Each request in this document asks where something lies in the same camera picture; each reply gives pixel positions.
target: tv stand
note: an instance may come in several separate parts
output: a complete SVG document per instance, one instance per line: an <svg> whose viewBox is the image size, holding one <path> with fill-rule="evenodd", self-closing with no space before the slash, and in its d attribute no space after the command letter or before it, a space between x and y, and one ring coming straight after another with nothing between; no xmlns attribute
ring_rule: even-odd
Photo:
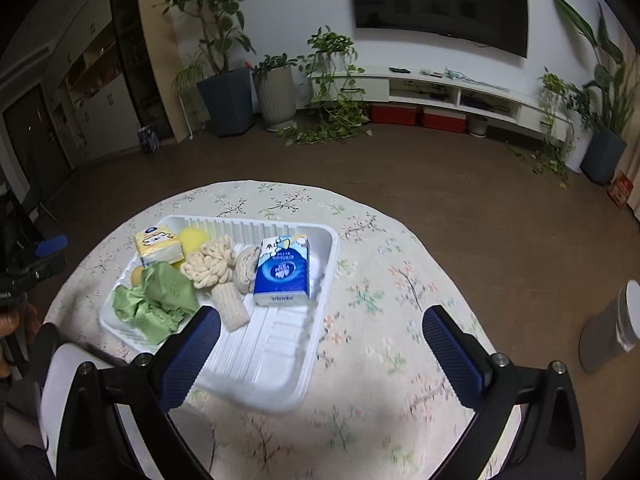
<svg viewBox="0 0 640 480"><path fill-rule="evenodd" d="M411 103L433 108L446 108L486 117L488 123L517 133L541 138L548 127L545 113L531 96L509 90L500 90L491 86L479 85L449 79L422 75L418 69L410 68L411 73L391 72L388 68L365 66L363 73L357 73L355 87L362 88L362 96L367 102ZM336 72L336 85L339 88L346 82L346 72ZM312 85L317 87L314 75L310 76ZM553 136L565 141L571 125L562 114L556 115Z"/></svg>

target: floral tablecloth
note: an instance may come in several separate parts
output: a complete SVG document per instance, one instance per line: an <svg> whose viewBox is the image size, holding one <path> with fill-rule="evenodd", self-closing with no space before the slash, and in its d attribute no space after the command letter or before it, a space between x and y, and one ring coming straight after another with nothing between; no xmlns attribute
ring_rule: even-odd
<svg viewBox="0 0 640 480"><path fill-rule="evenodd" d="M489 352L456 286L400 222L324 189L243 181L194 189L152 206L106 237L78 266L47 320L73 340L130 361L101 330L98 310L132 257L136 232L171 214L327 224L340 235L318 358L302 405L249 412L194 388L171 416L216 480L428 479L473 412L460 405L425 343L422 312L442 304ZM498 472L520 423L510 422L481 478Z"/></svg>

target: yellow ball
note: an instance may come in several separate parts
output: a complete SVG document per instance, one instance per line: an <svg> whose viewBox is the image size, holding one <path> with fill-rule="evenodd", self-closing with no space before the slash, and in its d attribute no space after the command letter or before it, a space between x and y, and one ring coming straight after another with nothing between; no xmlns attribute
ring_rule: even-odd
<svg viewBox="0 0 640 480"><path fill-rule="evenodd" d="M131 286L138 286L142 283L142 271L145 267L142 265L137 266L131 273Z"/></svg>
<svg viewBox="0 0 640 480"><path fill-rule="evenodd" d="M180 234L178 234L178 240L182 242L182 252L184 255L197 251L204 242L211 240L209 235L202 229L196 229L195 227L185 227Z"/></svg>

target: dark blue planter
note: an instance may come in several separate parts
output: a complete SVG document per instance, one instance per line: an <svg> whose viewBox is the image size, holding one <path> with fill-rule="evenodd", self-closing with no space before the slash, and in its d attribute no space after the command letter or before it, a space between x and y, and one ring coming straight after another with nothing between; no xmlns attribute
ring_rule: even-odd
<svg viewBox="0 0 640 480"><path fill-rule="evenodd" d="M254 125L250 70L246 67L198 83L219 137L244 134Z"/></svg>
<svg viewBox="0 0 640 480"><path fill-rule="evenodd" d="M580 169L596 184L608 184L613 178L626 142L608 128L601 128L584 155Z"/></svg>

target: blue tissue pack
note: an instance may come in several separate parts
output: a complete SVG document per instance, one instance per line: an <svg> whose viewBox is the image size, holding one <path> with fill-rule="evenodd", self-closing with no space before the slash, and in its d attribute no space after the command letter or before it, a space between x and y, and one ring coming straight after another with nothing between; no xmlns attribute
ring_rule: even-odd
<svg viewBox="0 0 640 480"><path fill-rule="evenodd" d="M260 306L309 303L309 241L306 235L265 238L255 273L254 302Z"/></svg>

